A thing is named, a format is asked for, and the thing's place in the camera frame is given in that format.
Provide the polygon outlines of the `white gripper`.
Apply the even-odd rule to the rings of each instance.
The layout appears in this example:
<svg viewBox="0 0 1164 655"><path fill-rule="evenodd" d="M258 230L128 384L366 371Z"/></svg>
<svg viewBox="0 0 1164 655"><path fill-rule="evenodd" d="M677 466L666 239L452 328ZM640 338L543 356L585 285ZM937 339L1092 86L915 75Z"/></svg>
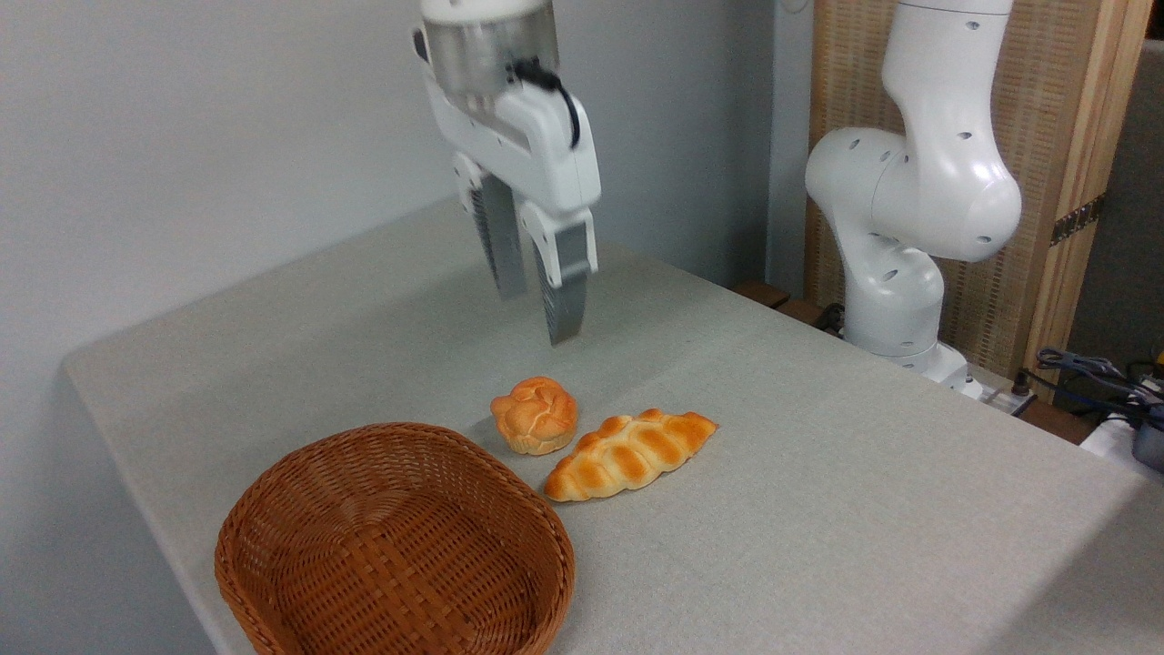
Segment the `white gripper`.
<svg viewBox="0 0 1164 655"><path fill-rule="evenodd" d="M585 319L587 279L597 269L587 208L599 200L599 173L585 109L577 109L579 144L570 145L568 107L558 93L511 86L487 109L467 112L432 74L424 81L436 124L457 151L457 191L498 294L509 299L527 292L519 220L535 245L551 344L574 339ZM518 220L511 188L531 200L521 202Z"/></svg>

